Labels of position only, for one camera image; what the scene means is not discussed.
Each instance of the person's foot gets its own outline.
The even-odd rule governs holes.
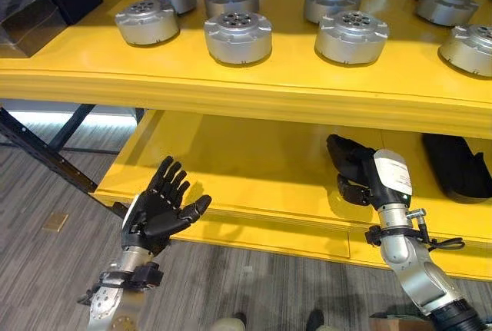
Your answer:
[[[309,313],[309,319],[307,320],[306,324],[306,331],[316,331],[316,329],[323,326],[323,324],[323,312],[319,309],[313,309],[311,313]]]

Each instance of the light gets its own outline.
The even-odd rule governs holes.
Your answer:
[[[64,124],[73,115],[71,112],[13,111],[10,115],[23,124]],[[135,127],[137,121],[129,114],[88,114],[83,125]]]

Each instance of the black metal bar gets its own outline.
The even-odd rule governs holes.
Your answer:
[[[94,192],[98,185],[12,117],[4,108],[0,108],[0,132],[58,176],[96,200],[89,193]],[[119,217],[125,217],[126,207],[123,204],[115,203],[112,207],[107,207],[98,200],[96,201]]]
[[[135,108],[135,120],[137,124],[140,124],[141,119],[144,117],[145,110],[143,108]]]
[[[0,147],[19,148],[17,144],[0,142]],[[61,151],[64,152],[80,152],[80,153],[96,153],[96,154],[110,154],[112,156],[118,156],[120,151],[107,151],[105,149],[94,148],[76,148],[76,147],[63,147]]]
[[[74,114],[68,119],[65,125],[63,125],[55,137],[53,137],[52,141],[50,141],[50,148],[53,151],[61,151],[68,139],[75,133],[80,124],[84,122],[84,119],[91,113],[94,107],[94,104],[81,104],[78,106]]]

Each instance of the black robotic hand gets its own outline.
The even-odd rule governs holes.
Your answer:
[[[180,208],[190,183],[183,182],[186,172],[181,164],[167,156],[159,166],[147,190],[132,204],[121,231],[121,245],[142,247],[157,256],[169,243],[169,237],[191,226],[211,203],[208,195]]]

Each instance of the shoe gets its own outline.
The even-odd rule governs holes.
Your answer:
[[[313,309],[311,313],[309,313],[309,319],[307,320],[306,324],[306,331],[316,331],[316,329],[323,326],[323,324],[323,312],[319,309]]]
[[[243,324],[246,326],[246,315],[242,312],[237,312],[233,315],[234,318],[237,318],[239,319],[241,322],[243,322]]]

